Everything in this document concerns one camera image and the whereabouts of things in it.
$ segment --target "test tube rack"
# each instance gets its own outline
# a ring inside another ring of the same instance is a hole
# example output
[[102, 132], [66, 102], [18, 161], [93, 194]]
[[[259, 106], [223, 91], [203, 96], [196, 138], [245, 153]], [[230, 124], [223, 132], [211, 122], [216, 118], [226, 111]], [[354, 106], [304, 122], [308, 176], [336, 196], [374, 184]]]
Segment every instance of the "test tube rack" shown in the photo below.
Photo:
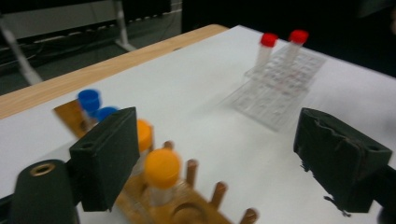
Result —
[[[77, 138], [81, 138], [86, 133], [84, 119], [81, 116], [81, 109], [77, 100], [59, 105], [54, 108], [54, 111]], [[163, 143], [163, 146], [173, 149], [171, 141]], [[148, 185], [142, 175], [135, 175], [127, 180], [116, 200], [117, 207], [131, 223], [231, 224], [232, 222], [219, 211], [227, 185], [224, 182], [219, 182], [215, 186], [211, 200], [208, 202], [194, 190], [198, 161], [188, 160], [186, 166], [186, 178], [180, 178], [174, 186], [172, 202], [162, 206], [150, 206]], [[254, 208], [249, 208], [239, 223], [252, 224], [256, 222], [258, 217], [258, 212]]]
[[290, 112], [304, 99], [314, 75], [325, 63], [318, 55], [300, 49], [291, 67], [285, 67], [286, 52], [284, 47], [262, 68], [249, 69], [244, 74], [246, 82], [229, 97], [234, 109], [275, 131], [288, 122]]

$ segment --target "dark background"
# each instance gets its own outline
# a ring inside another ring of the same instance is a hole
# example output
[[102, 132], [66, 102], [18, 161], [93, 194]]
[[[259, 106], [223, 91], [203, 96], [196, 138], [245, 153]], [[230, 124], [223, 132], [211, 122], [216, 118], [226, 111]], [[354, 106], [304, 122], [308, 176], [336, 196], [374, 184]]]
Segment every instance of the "dark background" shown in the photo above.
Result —
[[184, 0], [182, 32], [216, 23], [244, 25], [287, 40], [294, 29], [310, 36], [304, 44], [333, 57], [396, 77], [396, 35], [389, 27], [393, 6], [359, 18], [357, 0]]

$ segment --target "wooden table edge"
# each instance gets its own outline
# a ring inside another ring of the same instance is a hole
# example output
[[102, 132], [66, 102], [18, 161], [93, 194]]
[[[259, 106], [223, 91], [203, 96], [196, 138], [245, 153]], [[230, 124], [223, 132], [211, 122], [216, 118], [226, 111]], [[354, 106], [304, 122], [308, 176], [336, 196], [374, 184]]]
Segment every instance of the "wooden table edge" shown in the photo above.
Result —
[[170, 53], [175, 49], [197, 43], [226, 30], [228, 30], [228, 28], [221, 25], [207, 25], [142, 49], [137, 49], [77, 71], [49, 79], [35, 84], [34, 86], [2, 95], [0, 96], [0, 119], [20, 113], [36, 105], [46, 103], [70, 91], [81, 89], [93, 82], [111, 77], [128, 68], [148, 62]]

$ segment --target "orange cap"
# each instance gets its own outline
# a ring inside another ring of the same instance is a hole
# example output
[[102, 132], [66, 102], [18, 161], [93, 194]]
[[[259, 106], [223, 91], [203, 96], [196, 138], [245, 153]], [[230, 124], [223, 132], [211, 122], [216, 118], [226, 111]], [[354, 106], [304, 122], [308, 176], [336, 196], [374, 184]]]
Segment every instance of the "orange cap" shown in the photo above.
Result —
[[168, 148], [153, 150], [146, 157], [145, 178], [155, 188], [169, 189], [178, 181], [180, 166], [180, 158], [175, 151]]
[[151, 125], [143, 120], [137, 120], [137, 138], [139, 139], [139, 151], [142, 152], [152, 145]]

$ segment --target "wooden peg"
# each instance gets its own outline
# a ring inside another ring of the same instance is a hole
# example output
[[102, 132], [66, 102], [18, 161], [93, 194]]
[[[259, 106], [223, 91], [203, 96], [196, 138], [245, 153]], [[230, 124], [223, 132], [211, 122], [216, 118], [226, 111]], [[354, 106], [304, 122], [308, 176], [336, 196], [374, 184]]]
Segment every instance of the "wooden peg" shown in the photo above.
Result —
[[216, 184], [215, 191], [213, 192], [212, 200], [210, 203], [216, 208], [219, 209], [223, 196], [227, 191], [227, 185], [224, 182], [219, 182]]
[[175, 144], [172, 141], [166, 141], [163, 143], [163, 147], [167, 147], [169, 149], [174, 149]]
[[187, 161], [186, 182], [190, 185], [192, 189], [194, 188], [195, 185], [195, 175], [196, 175], [197, 167], [198, 167], [197, 160], [192, 159]]
[[245, 212], [240, 224], [253, 224], [259, 219], [259, 213], [254, 208], [249, 208]]

